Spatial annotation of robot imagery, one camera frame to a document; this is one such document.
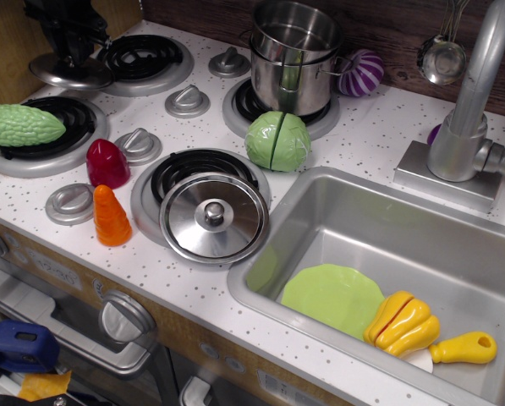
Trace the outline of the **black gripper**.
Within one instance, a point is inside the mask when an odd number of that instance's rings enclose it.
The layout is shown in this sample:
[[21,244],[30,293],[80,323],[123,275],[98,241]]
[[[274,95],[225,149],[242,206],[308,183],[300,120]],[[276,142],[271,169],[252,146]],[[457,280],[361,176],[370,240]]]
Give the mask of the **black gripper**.
[[89,0],[26,0],[24,4],[26,16],[40,22],[58,58],[66,59],[70,54],[74,66],[90,57],[95,43],[104,45],[110,38],[106,20]]

